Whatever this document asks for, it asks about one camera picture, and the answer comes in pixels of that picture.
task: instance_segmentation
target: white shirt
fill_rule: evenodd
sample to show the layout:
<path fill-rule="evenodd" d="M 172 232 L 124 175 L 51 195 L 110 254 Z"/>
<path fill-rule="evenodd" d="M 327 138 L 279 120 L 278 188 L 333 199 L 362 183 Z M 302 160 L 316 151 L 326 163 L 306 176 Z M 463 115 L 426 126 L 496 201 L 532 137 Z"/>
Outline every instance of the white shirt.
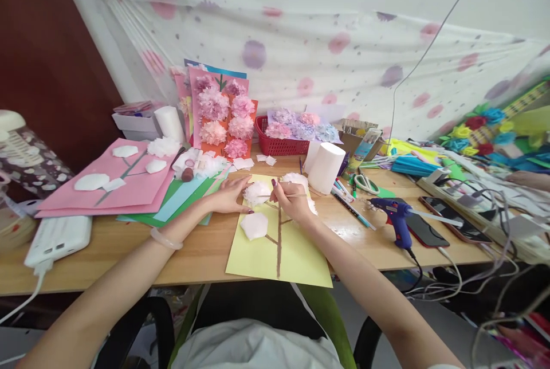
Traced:
<path fill-rule="evenodd" d="M 342 369 L 332 342 L 273 329 L 252 319 L 197 330 L 178 351 L 172 369 Z M 458 369 L 436 365 L 428 369 Z"/>

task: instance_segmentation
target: red basket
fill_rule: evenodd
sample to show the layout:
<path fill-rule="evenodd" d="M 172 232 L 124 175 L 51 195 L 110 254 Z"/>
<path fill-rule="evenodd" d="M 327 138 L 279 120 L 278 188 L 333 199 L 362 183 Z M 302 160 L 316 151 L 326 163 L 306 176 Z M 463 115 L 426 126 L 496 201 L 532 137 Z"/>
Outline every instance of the red basket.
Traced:
<path fill-rule="evenodd" d="M 258 131 L 262 153 L 270 156 L 307 154 L 309 142 L 302 140 L 272 139 L 265 135 L 265 128 L 267 126 L 267 116 L 256 117 L 256 131 Z"/>

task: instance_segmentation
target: wooden table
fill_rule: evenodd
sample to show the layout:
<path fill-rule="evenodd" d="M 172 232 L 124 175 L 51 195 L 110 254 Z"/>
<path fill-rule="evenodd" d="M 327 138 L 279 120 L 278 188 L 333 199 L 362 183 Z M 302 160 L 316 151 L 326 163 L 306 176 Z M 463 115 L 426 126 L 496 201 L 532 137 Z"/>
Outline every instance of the wooden table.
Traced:
<path fill-rule="evenodd" d="M 252 155 L 260 153 L 258 145 L 253 146 Z M 300 172 L 299 156 L 279 156 L 270 167 L 265 162 L 256 162 L 250 173 L 284 175 Z M 426 192 L 401 174 L 389 170 L 372 169 L 365 173 L 380 187 L 393 191 L 413 208 L 427 211 L 418 201 Z M 236 178 L 248 174 L 239 171 L 230 174 Z M 379 270 L 413 268 L 412 259 L 394 245 L 393 227 L 385 225 L 383 212 L 363 211 L 361 198 L 371 198 L 357 190 L 357 201 L 353 204 L 372 224 L 376 231 L 365 228 L 333 196 L 317 197 L 315 200 L 319 216 L 344 240 L 349 242 Z M 238 214 L 214 213 L 208 226 L 197 228 L 185 240 L 182 250 L 176 252 L 162 270 L 155 285 L 180 285 L 202 282 L 245 280 L 247 277 L 225 273 L 227 258 L 237 226 Z M 442 223 L 427 219 L 451 244 L 446 250 L 458 264 L 488 262 L 491 259 L 473 244 L 460 241 Z M 151 228 L 141 223 L 116 221 L 113 216 L 95 217 L 92 238 L 84 250 L 54 263 L 47 273 L 41 293 L 83 291 L 96 281 L 118 260 L 136 248 L 149 236 Z M 17 250 L 0 255 L 0 296 L 20 295 L 34 291 L 37 278 L 33 271 L 23 265 L 29 249 L 24 245 Z M 422 266 L 448 265 L 449 262 L 436 249 L 423 247 L 413 237 L 413 249 Z"/>

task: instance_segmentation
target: yellow paper flower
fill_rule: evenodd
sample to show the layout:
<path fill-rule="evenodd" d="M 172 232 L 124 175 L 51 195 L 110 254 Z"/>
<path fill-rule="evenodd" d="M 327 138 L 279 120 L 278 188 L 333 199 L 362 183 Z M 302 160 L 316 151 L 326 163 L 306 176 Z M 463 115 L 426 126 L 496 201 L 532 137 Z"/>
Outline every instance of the yellow paper flower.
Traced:
<path fill-rule="evenodd" d="M 477 148 L 473 148 L 473 147 L 466 147 L 464 150 L 462 150 L 460 153 L 464 154 L 464 155 L 469 155 L 469 156 L 472 156 L 472 155 L 476 155 L 478 153 L 478 149 Z"/>
<path fill-rule="evenodd" d="M 505 121 L 501 124 L 501 126 L 498 128 L 500 132 L 509 132 L 514 129 L 514 123 L 511 121 Z"/>
<path fill-rule="evenodd" d="M 459 125 L 458 127 L 453 128 L 451 131 L 450 137 L 456 138 L 468 138 L 471 134 L 470 128 L 465 125 Z"/>

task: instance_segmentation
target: smartphone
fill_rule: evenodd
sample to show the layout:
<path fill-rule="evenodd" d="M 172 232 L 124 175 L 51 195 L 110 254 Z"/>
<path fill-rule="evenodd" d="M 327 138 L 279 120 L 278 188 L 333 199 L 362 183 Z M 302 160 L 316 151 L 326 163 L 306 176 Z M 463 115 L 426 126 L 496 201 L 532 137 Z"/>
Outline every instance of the smartphone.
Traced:
<path fill-rule="evenodd" d="M 400 198 L 392 198 L 399 203 L 406 203 Z M 417 240 L 427 248 L 449 247 L 449 242 L 446 241 L 435 229 L 430 226 L 418 214 L 413 214 L 410 217 L 405 217 L 408 230 L 417 238 Z"/>
<path fill-rule="evenodd" d="M 466 220 L 463 216 L 457 213 L 443 200 L 436 197 L 419 197 L 423 205 L 425 205 L 432 213 L 440 215 L 451 220 L 462 222 L 462 226 L 454 226 L 445 223 L 445 226 L 451 230 L 460 240 L 466 243 L 492 243 L 493 241 L 480 232 L 472 223 Z"/>

